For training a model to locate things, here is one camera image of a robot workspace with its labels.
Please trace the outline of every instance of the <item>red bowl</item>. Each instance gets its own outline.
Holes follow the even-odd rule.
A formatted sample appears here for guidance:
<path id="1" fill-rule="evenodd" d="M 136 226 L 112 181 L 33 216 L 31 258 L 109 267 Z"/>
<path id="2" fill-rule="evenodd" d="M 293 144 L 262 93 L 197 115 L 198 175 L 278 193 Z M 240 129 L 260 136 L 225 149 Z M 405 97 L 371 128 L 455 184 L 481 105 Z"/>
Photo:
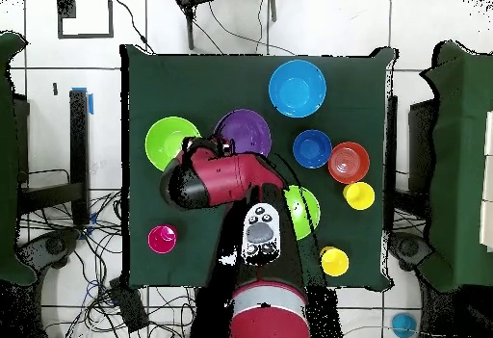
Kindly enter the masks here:
<path id="1" fill-rule="evenodd" d="M 370 167 L 368 152 L 358 143 L 340 143 L 328 159 L 330 175 L 343 184 L 361 181 Z"/>

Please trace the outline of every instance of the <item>blue cup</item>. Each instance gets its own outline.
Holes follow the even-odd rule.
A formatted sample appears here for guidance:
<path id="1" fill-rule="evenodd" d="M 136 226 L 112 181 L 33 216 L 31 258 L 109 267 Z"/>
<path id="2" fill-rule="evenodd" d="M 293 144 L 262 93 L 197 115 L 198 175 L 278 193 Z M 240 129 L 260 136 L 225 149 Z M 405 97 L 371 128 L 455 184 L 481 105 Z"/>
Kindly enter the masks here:
<path id="1" fill-rule="evenodd" d="M 392 318 L 394 334 L 399 338 L 409 338 L 416 335 L 417 323 L 413 316 L 407 313 L 396 314 Z"/>
<path id="2" fill-rule="evenodd" d="M 298 163 L 307 169 L 317 169 L 328 161 L 332 143 L 320 130 L 305 130 L 293 143 L 293 154 Z"/>

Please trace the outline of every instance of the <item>bowl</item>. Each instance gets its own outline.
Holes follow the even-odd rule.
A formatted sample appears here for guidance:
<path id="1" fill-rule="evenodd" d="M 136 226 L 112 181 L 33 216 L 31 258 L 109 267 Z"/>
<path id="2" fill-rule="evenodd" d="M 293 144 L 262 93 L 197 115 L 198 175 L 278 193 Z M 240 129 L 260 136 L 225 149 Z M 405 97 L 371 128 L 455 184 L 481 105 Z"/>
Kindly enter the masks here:
<path id="1" fill-rule="evenodd" d="M 293 227 L 295 228 L 295 234 L 297 240 L 305 238 L 311 233 L 310 223 L 308 220 L 308 214 L 306 213 L 303 199 L 299 193 L 300 187 L 296 185 L 290 185 L 288 191 L 284 191 L 284 197 L 288 203 L 289 212 L 291 214 L 291 221 L 293 222 Z M 301 192 L 308 205 L 308 211 L 310 213 L 310 218 L 313 223 L 313 228 L 315 229 L 320 222 L 320 205 L 319 201 L 315 196 L 310 193 L 310 191 L 305 188 L 301 188 Z"/>
<path id="2" fill-rule="evenodd" d="M 306 61 L 287 62 L 273 73 L 269 97 L 274 107 L 287 117 L 307 117 L 324 103 L 326 83 L 322 72 Z"/>
<path id="3" fill-rule="evenodd" d="M 262 116 L 248 109 L 234 110 L 225 115 L 216 128 L 216 134 L 233 139 L 235 152 L 256 152 L 267 156 L 271 151 L 271 131 Z"/>
<path id="4" fill-rule="evenodd" d="M 184 118 L 162 118 L 152 124 L 145 136 L 145 154 L 154 167 L 164 170 L 180 152 L 185 137 L 200 137 L 200 133 Z"/>
<path id="5" fill-rule="evenodd" d="M 370 167 L 368 152 L 358 143 L 340 143 L 328 159 L 330 175 L 343 184 L 361 181 Z"/>
<path id="6" fill-rule="evenodd" d="M 328 161 L 332 144 L 326 133 L 305 130 L 293 143 L 293 154 L 298 163 L 307 169 L 317 169 Z"/>

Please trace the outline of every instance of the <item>small blue bowl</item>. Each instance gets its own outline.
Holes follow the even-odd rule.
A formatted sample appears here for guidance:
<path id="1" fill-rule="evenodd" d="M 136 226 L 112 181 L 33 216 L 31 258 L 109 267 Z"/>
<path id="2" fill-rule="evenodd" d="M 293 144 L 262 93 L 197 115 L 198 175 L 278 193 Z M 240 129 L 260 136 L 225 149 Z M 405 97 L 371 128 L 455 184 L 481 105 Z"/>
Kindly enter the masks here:
<path id="1" fill-rule="evenodd" d="M 307 169 L 317 169 L 326 164 L 331 152 L 332 143 L 320 130 L 305 130 L 293 143 L 296 160 Z"/>
<path id="2" fill-rule="evenodd" d="M 273 73 L 269 96 L 274 107 L 287 117 L 307 117 L 319 110 L 327 86 L 322 72 L 306 61 L 290 61 Z"/>

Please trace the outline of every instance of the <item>blue object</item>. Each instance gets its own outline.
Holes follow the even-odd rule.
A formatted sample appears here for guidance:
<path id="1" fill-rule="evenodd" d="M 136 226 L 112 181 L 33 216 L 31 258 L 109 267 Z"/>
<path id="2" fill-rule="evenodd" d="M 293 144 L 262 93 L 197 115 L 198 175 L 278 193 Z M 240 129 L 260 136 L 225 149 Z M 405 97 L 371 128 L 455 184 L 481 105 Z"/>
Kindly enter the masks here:
<path id="1" fill-rule="evenodd" d="M 399 338 L 409 338 L 415 335 L 417 323 L 413 316 L 406 313 L 397 314 L 392 319 L 394 334 Z"/>
<path id="2" fill-rule="evenodd" d="M 307 117 L 315 113 L 325 99 L 322 72 L 306 61 L 290 61 L 273 73 L 269 97 L 274 107 L 287 117 Z"/>
<path id="3" fill-rule="evenodd" d="M 326 164 L 331 152 L 330 138 L 320 130 L 305 130 L 293 143 L 296 160 L 308 169 L 317 169 Z"/>
<path id="4" fill-rule="evenodd" d="M 94 114 L 94 108 L 93 108 L 93 102 L 92 102 L 92 93 L 88 97 L 88 108 L 89 108 L 89 113 Z"/>

